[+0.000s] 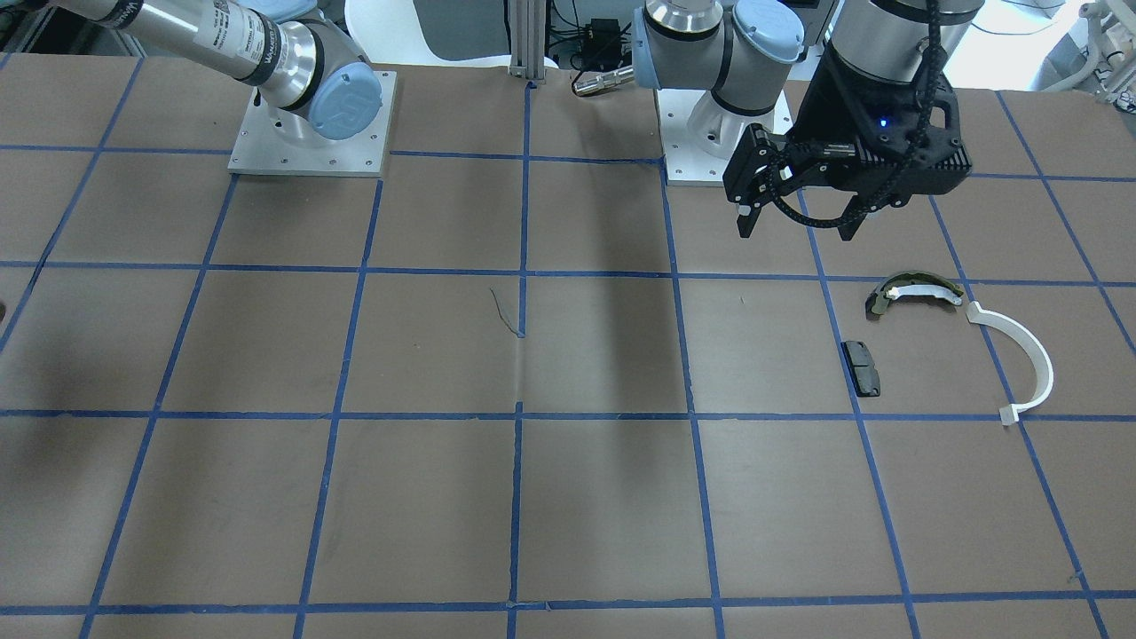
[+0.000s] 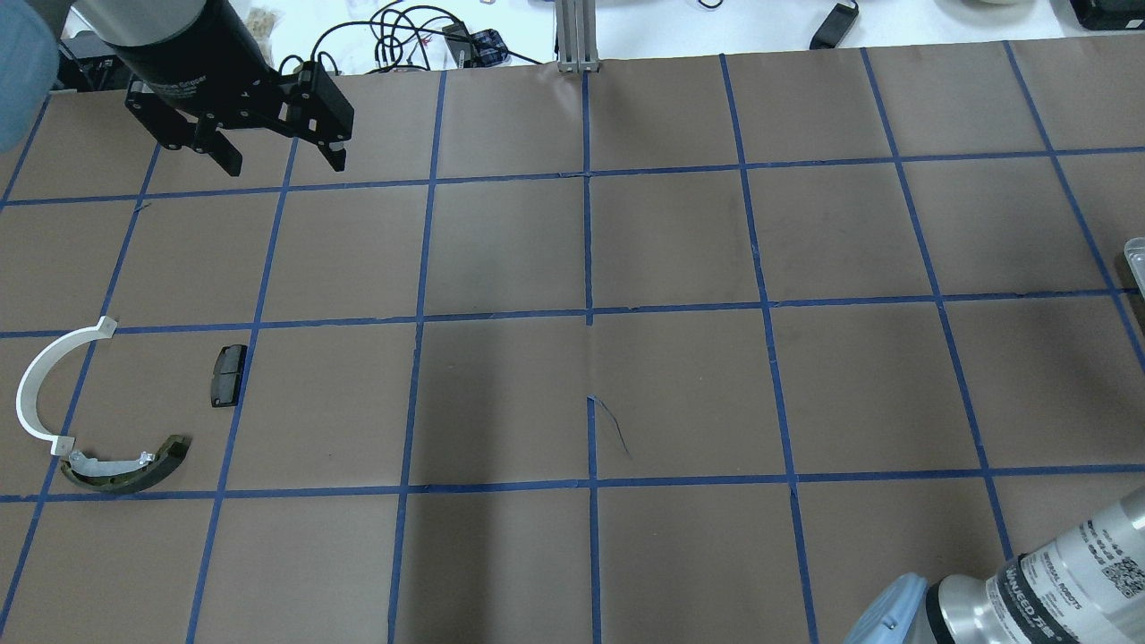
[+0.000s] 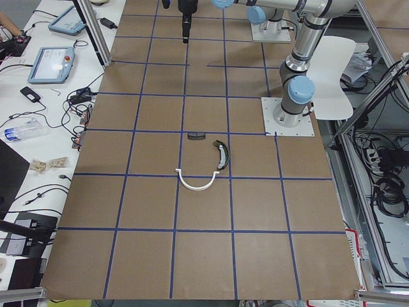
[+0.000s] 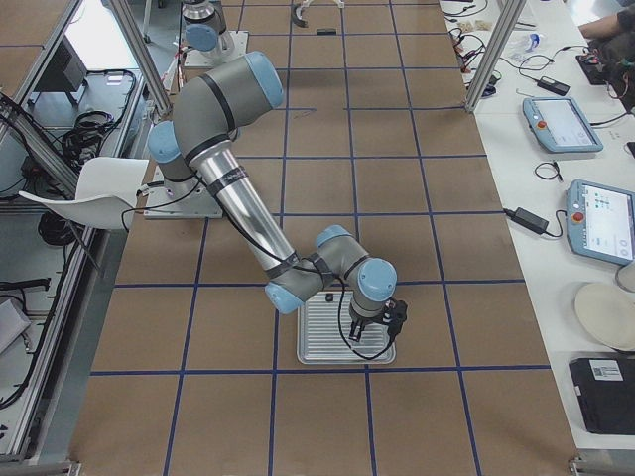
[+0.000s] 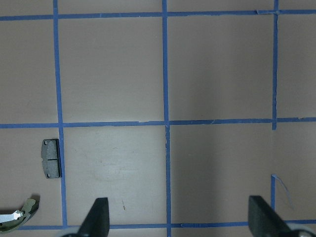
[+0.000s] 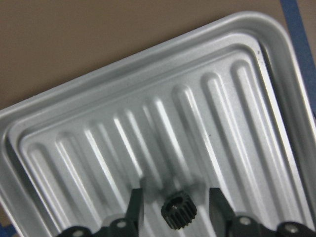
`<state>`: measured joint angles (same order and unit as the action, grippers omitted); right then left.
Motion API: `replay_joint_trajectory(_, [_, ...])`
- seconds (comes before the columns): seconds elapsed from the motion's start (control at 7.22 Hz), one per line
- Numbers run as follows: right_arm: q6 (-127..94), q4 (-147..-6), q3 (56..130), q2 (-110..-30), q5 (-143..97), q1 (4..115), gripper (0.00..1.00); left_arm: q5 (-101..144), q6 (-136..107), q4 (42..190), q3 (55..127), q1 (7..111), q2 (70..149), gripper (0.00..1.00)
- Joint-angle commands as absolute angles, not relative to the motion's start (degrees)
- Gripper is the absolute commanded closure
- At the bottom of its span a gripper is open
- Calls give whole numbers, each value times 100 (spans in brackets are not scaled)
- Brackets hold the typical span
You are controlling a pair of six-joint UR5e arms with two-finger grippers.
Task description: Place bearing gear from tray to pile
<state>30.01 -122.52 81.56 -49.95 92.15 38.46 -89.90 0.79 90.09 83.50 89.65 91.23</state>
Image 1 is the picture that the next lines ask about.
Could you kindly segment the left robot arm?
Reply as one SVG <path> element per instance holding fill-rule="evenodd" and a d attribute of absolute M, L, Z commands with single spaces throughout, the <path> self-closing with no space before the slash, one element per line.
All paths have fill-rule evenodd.
<path fill-rule="evenodd" d="M 762 124 L 807 28 L 779 1 L 646 1 L 633 20 L 636 83 L 698 90 L 699 133 L 726 159 L 722 190 L 751 235 L 763 207 L 851 240 L 870 214 L 942 196 L 974 171 L 944 68 L 979 1 L 845 1 L 793 126 Z"/>

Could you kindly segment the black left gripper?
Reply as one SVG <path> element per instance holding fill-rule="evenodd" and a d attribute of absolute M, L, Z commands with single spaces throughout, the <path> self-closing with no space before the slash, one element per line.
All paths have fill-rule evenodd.
<path fill-rule="evenodd" d="M 837 227 L 851 241 L 872 209 L 902 207 L 914 194 L 945 194 L 974 168 L 960 130 L 957 94 L 943 73 L 949 50 L 919 40 L 904 80 L 857 68 L 829 43 L 795 124 L 774 135 L 751 124 L 722 175 L 736 204 L 738 236 L 749 239 L 762 208 L 787 208 L 802 186 L 851 193 Z"/>

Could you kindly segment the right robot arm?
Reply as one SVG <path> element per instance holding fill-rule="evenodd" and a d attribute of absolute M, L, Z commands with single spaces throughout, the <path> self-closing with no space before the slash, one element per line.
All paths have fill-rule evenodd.
<path fill-rule="evenodd" d="M 384 91 L 360 45 L 316 1 L 30 1 L 217 70 L 296 114 L 321 138 L 348 140 L 381 114 Z"/>

